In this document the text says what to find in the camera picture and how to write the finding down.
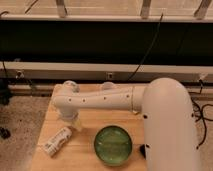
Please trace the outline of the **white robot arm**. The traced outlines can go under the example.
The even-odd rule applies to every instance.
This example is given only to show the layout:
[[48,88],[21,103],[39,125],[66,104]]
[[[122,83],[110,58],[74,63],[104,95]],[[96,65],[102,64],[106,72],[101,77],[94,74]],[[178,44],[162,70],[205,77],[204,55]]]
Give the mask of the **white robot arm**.
[[52,102],[67,122],[75,120],[80,109],[139,112],[144,118],[147,171],[202,170],[192,100],[175,79],[92,92],[80,92],[67,81]]

